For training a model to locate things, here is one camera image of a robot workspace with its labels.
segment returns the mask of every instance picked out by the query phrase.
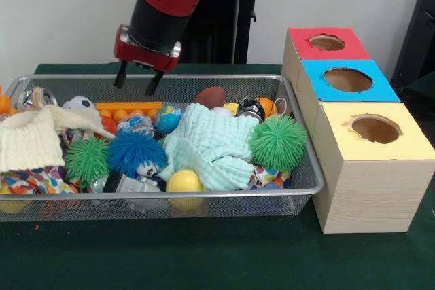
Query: wooden box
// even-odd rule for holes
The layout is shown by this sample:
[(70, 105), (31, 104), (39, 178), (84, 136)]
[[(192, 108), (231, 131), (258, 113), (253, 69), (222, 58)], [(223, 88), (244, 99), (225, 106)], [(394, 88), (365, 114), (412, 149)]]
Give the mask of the wooden box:
[(326, 180), (313, 197), (324, 233), (408, 230), (435, 151), (402, 103), (322, 103), (312, 140)]
[(302, 60), (369, 60), (370, 56), (350, 28), (288, 29), (281, 74), (298, 87)]
[(320, 101), (400, 102), (373, 60), (303, 60), (296, 98), (312, 136)]

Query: wooden cube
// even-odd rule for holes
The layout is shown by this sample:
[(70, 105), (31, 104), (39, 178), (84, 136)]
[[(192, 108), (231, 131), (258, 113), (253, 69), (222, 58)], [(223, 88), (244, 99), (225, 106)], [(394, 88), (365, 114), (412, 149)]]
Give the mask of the wooden cube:
[(373, 60), (303, 60), (296, 98), (311, 136), (320, 101), (400, 102)]
[(298, 87), (302, 60), (369, 60), (370, 56), (350, 28), (288, 29), (281, 74)]
[(322, 103), (313, 144), (326, 184), (313, 197), (324, 233), (406, 232), (435, 151), (402, 103)]

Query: metal basket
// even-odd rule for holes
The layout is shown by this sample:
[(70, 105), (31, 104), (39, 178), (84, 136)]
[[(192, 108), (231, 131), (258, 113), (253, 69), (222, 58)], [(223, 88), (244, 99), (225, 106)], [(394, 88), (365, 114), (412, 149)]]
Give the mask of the metal basket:
[[(153, 96), (145, 97), (151, 75), (128, 76), (123, 89), (113, 75), (31, 75), (16, 79), (7, 94), (15, 105), (19, 94), (33, 86), (49, 88), (60, 105), (80, 95), (98, 101), (163, 101), (186, 107), (204, 88), (222, 86), (226, 101), (244, 96), (284, 98), (287, 114), (303, 124), (289, 83), (278, 75), (165, 75)], [(284, 110), (283, 101), (277, 103)], [(0, 221), (144, 219), (164, 217), (236, 217), (297, 215), (324, 178), (311, 141), (290, 189), (196, 193), (26, 194), (0, 195)]]

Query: brown football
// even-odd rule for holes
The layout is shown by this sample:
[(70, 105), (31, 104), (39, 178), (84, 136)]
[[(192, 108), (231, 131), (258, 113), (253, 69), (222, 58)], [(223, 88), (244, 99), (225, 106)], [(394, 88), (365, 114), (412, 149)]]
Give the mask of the brown football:
[(199, 103), (209, 109), (216, 107), (223, 107), (225, 104), (225, 90), (220, 86), (213, 86), (212, 88), (206, 88), (199, 92), (193, 103)]

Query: table surface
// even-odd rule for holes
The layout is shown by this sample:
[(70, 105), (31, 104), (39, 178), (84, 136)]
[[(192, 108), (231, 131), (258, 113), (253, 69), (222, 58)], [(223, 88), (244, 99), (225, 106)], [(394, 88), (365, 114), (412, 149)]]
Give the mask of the table surface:
[[(36, 73), (116, 66), (40, 65)], [(176, 70), (279, 72), (279, 65)], [(0, 260), (3, 289), (433, 289), (435, 194), (428, 190), (405, 234), (324, 235), (311, 201), (297, 217), (0, 223)]]

